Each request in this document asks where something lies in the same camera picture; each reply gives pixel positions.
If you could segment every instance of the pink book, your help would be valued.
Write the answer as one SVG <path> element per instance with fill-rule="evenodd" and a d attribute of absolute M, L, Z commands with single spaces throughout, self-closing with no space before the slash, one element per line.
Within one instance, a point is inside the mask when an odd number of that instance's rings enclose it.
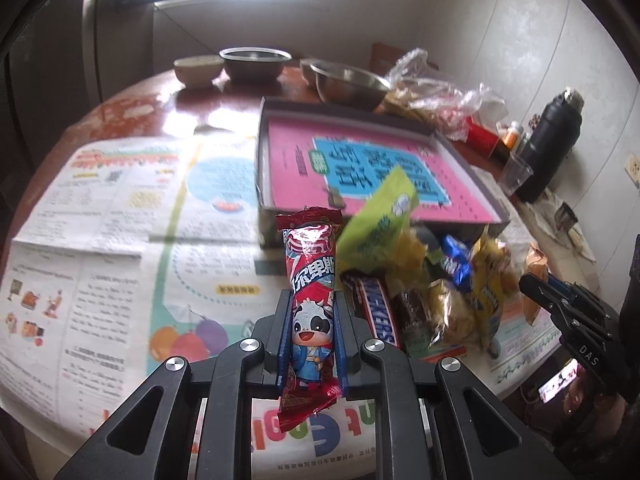
<path fill-rule="evenodd" d="M 412 219 L 496 223 L 501 215 L 476 181 L 438 139 L 407 132 L 383 133 L 316 118 L 268 119 L 268 172 L 264 193 L 271 207 L 341 207 L 357 213 L 387 173 L 401 166 L 420 198 Z"/>

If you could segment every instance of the green snack package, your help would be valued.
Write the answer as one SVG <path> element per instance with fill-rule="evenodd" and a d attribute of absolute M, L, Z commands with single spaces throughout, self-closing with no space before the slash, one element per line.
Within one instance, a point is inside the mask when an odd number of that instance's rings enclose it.
<path fill-rule="evenodd" d="M 396 166 L 338 238 L 338 275 L 351 269 L 369 274 L 385 267 L 417 205 L 414 184 Z"/>

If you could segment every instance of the yellow snack bag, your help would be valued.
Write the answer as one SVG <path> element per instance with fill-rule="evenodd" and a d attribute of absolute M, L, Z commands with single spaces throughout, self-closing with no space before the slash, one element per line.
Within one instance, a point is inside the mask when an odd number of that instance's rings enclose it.
<path fill-rule="evenodd" d="M 414 230 L 405 225 L 389 254 L 389 266 L 413 272 L 422 269 L 426 257 L 427 247 L 418 240 Z"/>
<path fill-rule="evenodd" d="M 414 184 L 396 166 L 338 238 L 338 275 L 350 269 L 370 273 L 386 267 L 417 204 Z"/>
<path fill-rule="evenodd" d="M 501 272 L 504 259 L 504 251 L 495 239 L 489 238 L 485 228 L 471 249 L 471 301 L 482 348 L 488 348 L 500 326 L 504 304 Z"/>

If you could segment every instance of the table surface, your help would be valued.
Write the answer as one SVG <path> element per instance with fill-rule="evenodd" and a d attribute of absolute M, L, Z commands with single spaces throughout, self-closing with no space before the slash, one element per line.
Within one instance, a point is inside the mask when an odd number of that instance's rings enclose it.
<path fill-rule="evenodd" d="M 286 67 L 278 81 L 267 86 L 239 86 L 223 73 L 210 88 L 186 90 L 170 71 L 127 88 L 65 130 L 31 179 L 12 221 L 8 242 L 24 224 L 58 171 L 81 146 L 96 140 L 121 137 L 189 137 L 194 133 L 217 128 L 254 136 L 257 131 L 260 102 L 264 96 L 277 96 L 300 102 L 319 101 L 318 94 L 306 86 L 300 69 L 293 67 Z M 455 145 L 470 164 L 498 176 L 500 167 L 488 162 L 462 143 Z M 526 215 L 524 219 L 529 226 L 531 220 L 527 220 Z M 554 261 L 552 270 L 557 275 L 587 285 L 571 251 L 560 248 L 535 226 L 531 232 L 543 250 L 551 256 Z M 6 265 L 9 247 L 10 243 L 4 246 L 2 269 Z M 530 372 L 536 367 L 537 364 L 531 364 Z M 506 394 L 508 392 L 502 392 L 500 396 L 504 397 Z"/>

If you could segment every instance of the snack wrapper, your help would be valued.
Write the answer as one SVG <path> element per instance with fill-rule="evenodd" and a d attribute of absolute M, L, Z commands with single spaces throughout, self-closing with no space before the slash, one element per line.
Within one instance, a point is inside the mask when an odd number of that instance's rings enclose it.
<path fill-rule="evenodd" d="M 431 283 L 428 305 L 433 328 L 431 344 L 462 344 L 474 332 L 474 313 L 464 295 L 451 282 L 436 280 Z"/>
<path fill-rule="evenodd" d="M 497 240 L 489 237 L 485 228 L 471 250 L 471 299 L 483 349 L 489 347 L 500 326 L 505 297 L 502 274 L 506 272 L 507 263 L 503 249 Z"/>
<path fill-rule="evenodd" d="M 371 274 L 386 267 L 417 204 L 414 183 L 396 166 L 344 228 L 336 249 L 338 274 L 351 269 Z"/>
<path fill-rule="evenodd" d="M 330 406 L 340 394 L 334 377 L 335 239 L 339 210 L 314 207 L 276 217 L 291 283 L 291 357 L 280 399 L 282 433 Z"/>
<path fill-rule="evenodd" d="M 449 280 L 436 280 L 426 292 L 408 288 L 392 304 L 411 357 L 431 361 L 466 353 L 463 344 L 474 334 L 474 313 Z"/>
<path fill-rule="evenodd" d="M 446 235 L 441 243 L 443 257 L 438 265 L 462 292 L 471 291 L 471 263 L 469 249 L 451 235 Z"/>
<path fill-rule="evenodd" d="M 355 272 L 343 275 L 341 281 L 350 293 L 355 315 L 367 320 L 373 337 L 400 348 L 398 326 L 385 282 Z"/>
<path fill-rule="evenodd" d="M 426 260 L 432 265 L 436 266 L 441 259 L 444 258 L 444 253 L 440 247 L 440 242 L 435 234 L 427 229 L 425 226 L 416 226 L 414 228 L 415 237 L 418 238 L 420 243 L 424 245 L 424 253 Z"/>
<path fill-rule="evenodd" d="M 398 272 L 416 272 L 422 269 L 426 257 L 427 247 L 418 240 L 414 229 L 407 223 L 398 235 L 386 266 Z"/>
<path fill-rule="evenodd" d="M 520 293 L 518 280 L 522 274 L 516 273 L 513 269 L 511 250 L 507 245 L 507 242 L 500 240 L 500 238 L 496 238 L 495 243 L 502 251 L 502 261 L 498 266 L 498 271 L 500 272 L 500 284 L 502 285 L 505 300 L 509 300 Z"/>
<path fill-rule="evenodd" d="M 537 276 L 544 282 L 548 282 L 549 280 L 549 266 L 548 259 L 543 253 L 538 244 L 532 243 L 529 248 L 529 253 L 524 261 L 524 274 L 530 272 L 531 274 Z M 538 312 L 540 310 L 539 304 L 535 301 L 523 296 L 522 301 L 522 312 L 524 314 L 524 319 L 530 325 L 533 325 L 533 322 L 536 320 L 538 316 Z"/>

